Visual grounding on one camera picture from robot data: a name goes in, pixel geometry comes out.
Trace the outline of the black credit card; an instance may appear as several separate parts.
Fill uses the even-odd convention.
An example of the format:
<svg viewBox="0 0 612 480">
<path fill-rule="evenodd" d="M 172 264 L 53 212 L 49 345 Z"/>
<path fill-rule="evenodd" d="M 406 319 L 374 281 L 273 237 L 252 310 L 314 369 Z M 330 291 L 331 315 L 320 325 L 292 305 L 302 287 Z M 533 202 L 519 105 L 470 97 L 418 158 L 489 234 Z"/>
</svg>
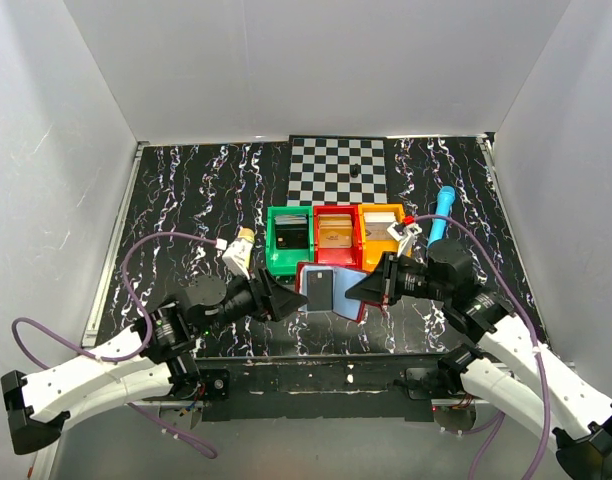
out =
<svg viewBox="0 0 612 480">
<path fill-rule="evenodd" d="M 331 270 L 308 272 L 306 280 L 308 310 L 312 312 L 331 311 L 333 308 L 333 272 Z"/>
</svg>

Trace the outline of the red leather card holder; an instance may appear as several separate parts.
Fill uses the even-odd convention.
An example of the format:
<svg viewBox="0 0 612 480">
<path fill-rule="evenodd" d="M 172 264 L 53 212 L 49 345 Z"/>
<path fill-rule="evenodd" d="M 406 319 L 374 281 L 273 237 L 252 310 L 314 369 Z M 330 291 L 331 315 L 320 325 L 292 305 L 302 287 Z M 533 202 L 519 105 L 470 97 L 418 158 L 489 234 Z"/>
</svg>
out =
<svg viewBox="0 0 612 480">
<path fill-rule="evenodd" d="M 368 273 L 342 265 L 299 263 L 296 291 L 307 298 L 300 313 L 334 313 L 348 321 L 359 323 L 365 304 L 349 299 L 346 292 L 365 279 Z"/>
</svg>

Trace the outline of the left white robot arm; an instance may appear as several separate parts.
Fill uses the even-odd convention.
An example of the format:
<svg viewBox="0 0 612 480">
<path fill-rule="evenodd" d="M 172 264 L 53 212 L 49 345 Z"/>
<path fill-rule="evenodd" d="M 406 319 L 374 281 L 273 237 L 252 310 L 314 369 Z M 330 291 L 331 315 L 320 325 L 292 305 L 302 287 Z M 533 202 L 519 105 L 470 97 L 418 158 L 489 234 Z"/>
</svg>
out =
<svg viewBox="0 0 612 480">
<path fill-rule="evenodd" d="M 246 317 L 279 322 L 306 302 L 265 269 L 230 282 L 203 276 L 92 350 L 37 373 L 3 375 L 14 452 L 37 452 L 77 423 L 128 403 L 212 395 L 217 378 L 192 355 L 199 337 Z"/>
</svg>

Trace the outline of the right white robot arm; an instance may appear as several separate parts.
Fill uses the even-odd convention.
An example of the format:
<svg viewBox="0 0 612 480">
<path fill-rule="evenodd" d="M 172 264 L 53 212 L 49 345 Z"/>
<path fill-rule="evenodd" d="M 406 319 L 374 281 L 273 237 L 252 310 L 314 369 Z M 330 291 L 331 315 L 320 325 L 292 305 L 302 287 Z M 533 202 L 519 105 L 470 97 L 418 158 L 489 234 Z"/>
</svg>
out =
<svg viewBox="0 0 612 480">
<path fill-rule="evenodd" d="M 434 242 L 425 263 L 386 252 L 346 296 L 371 304 L 393 305 L 403 296 L 440 302 L 469 342 L 410 388 L 485 400 L 545 438 L 569 477 L 612 479 L 612 399 L 532 340 L 519 313 L 476 279 L 472 257 L 458 242 Z"/>
</svg>

